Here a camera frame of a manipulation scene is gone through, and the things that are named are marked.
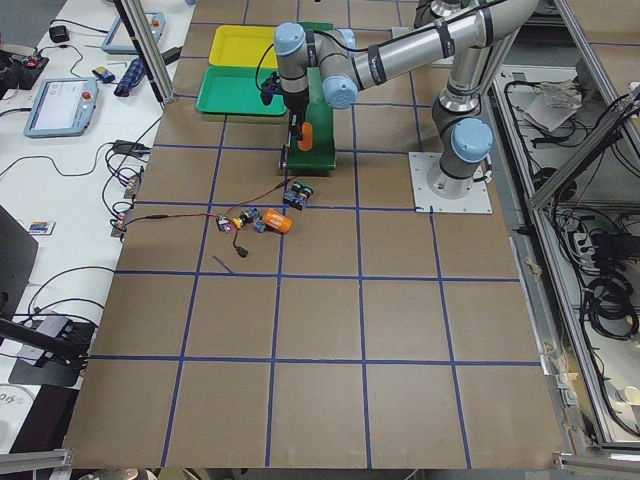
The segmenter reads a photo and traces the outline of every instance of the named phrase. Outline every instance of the computer monitor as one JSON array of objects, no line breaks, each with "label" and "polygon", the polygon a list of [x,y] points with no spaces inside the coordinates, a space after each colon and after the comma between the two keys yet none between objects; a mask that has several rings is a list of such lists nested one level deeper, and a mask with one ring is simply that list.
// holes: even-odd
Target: computer monitor
[{"label": "computer monitor", "polygon": [[37,253],[38,242],[0,206],[0,317],[16,313]]}]

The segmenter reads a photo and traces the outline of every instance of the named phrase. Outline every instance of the battery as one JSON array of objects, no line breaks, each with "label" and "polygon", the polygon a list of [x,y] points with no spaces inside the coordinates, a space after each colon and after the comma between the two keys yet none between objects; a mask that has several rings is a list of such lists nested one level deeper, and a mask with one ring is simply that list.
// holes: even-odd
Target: battery
[{"label": "battery", "polygon": [[116,76],[104,67],[96,67],[91,71],[102,83],[112,83],[116,79]]}]

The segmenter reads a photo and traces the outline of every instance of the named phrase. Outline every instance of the black monitor stand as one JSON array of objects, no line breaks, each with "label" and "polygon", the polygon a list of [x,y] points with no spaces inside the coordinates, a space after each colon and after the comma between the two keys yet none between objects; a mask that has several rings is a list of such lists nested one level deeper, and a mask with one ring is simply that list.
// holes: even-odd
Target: black monitor stand
[{"label": "black monitor stand", "polygon": [[[60,321],[60,319],[64,319],[64,317],[46,317],[42,324]],[[50,354],[50,358],[39,358],[39,355],[29,357],[36,358],[34,361],[16,359],[9,375],[10,383],[60,387],[72,387],[76,384],[80,371],[84,369],[86,364],[86,354],[95,326],[91,323],[64,320],[67,320],[64,323],[64,332],[61,332],[57,337],[52,337],[0,318],[0,336]]]}]

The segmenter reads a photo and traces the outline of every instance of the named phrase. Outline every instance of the yellow component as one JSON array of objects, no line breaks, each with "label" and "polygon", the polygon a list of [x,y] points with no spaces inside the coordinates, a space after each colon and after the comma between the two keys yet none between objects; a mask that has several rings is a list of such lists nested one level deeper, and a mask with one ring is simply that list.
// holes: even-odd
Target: yellow component
[{"label": "yellow component", "polygon": [[244,227],[244,222],[239,218],[232,218],[231,221],[233,222],[233,224],[236,226],[238,230]]},{"label": "yellow component", "polygon": [[313,125],[309,122],[302,124],[302,140],[298,140],[298,148],[302,152],[308,152],[313,148]]},{"label": "yellow component", "polygon": [[[264,52],[273,43],[274,32],[274,27],[221,25],[213,37],[209,63],[225,67],[256,68]],[[261,68],[278,68],[273,48],[262,61]]]}]

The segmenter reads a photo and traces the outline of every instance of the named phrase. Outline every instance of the green tray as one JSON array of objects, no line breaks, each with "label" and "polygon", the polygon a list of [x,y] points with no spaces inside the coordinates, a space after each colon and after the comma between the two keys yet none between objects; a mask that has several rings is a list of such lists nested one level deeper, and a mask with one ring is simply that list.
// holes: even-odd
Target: green tray
[{"label": "green tray", "polygon": [[[263,82],[271,70],[261,69],[258,82]],[[196,108],[202,113],[279,117],[286,108],[282,97],[273,97],[265,107],[255,84],[255,68],[212,65],[204,73]]]}]

